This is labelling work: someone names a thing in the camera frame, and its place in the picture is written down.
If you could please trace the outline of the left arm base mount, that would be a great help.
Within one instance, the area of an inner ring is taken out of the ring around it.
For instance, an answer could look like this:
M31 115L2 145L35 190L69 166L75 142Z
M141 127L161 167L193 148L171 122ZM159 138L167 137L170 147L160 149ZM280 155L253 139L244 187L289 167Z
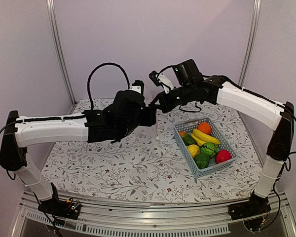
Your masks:
M77 220L81 210L81 202L73 200L72 197L68 200L60 200L57 189L53 183L51 183L51 187L53 191L52 198L40 201L38 210L54 216Z

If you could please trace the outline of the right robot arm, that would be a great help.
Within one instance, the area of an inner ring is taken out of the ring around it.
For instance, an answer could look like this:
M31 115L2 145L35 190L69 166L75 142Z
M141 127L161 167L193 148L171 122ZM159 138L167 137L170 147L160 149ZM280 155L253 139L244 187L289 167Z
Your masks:
M269 195L276 180L284 168L290 152L294 136L294 106L274 102L238 86L226 76L204 76L194 60L189 59L177 65L171 65L180 87L175 88L163 72L153 71L150 80L156 86L162 86L154 99L163 113L172 111L179 105L192 101L209 102L222 105L246 114L273 131L267 146L267 158L258 183L245 205L249 215L256 215L264 208L264 199Z

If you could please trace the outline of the yellow toy banana bunch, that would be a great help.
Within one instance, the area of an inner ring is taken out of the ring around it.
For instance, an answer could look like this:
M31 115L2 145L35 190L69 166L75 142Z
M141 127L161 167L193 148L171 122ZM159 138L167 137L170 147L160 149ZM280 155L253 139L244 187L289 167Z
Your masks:
M191 136L199 146L202 146L205 143L213 143L215 145L221 144L220 140L218 140L217 138L212 137L198 129L194 129Z

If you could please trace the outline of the clear zip top bag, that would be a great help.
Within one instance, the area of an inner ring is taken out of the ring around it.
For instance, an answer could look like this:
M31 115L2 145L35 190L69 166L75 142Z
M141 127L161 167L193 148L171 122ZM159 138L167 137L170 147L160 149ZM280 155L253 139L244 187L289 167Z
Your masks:
M144 82L144 97L145 97L145 104L146 106L153 100L152 93L148 86L148 81L144 76L141 76L140 79ZM144 127L143 130L147 133L147 136L152 137L155 140L159 140L158 136L158 123L157 123L158 116L156 116L156 123L152 127Z

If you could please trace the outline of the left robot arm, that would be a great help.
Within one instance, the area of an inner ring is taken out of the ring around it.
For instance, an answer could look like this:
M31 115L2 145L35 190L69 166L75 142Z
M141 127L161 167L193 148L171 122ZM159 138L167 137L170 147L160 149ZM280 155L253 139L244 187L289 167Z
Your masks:
M52 214L60 214L63 203L56 198L57 191L26 157L27 147L63 141L119 142L138 126L155 125L156 108L145 105L144 99L137 91L125 90L119 91L113 103L103 110L37 118L11 111L1 130L0 165L16 174Z

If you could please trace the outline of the green toy watermelon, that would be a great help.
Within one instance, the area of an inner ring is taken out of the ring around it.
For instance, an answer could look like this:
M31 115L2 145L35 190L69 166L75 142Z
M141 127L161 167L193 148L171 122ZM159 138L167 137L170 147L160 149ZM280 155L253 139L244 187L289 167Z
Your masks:
M200 147L201 154L207 154L209 159L213 159L218 152L218 147L216 144L207 142Z

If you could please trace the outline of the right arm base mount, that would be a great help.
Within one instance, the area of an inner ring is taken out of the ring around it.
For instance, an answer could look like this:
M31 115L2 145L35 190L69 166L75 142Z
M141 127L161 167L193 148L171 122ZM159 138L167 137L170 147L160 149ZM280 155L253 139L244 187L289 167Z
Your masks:
M231 204L228 206L228 214L232 220L249 218L244 222L247 230L256 232L260 231L264 226L265 219L262 214L266 214L271 210L268 198L257 196L254 192L248 201Z

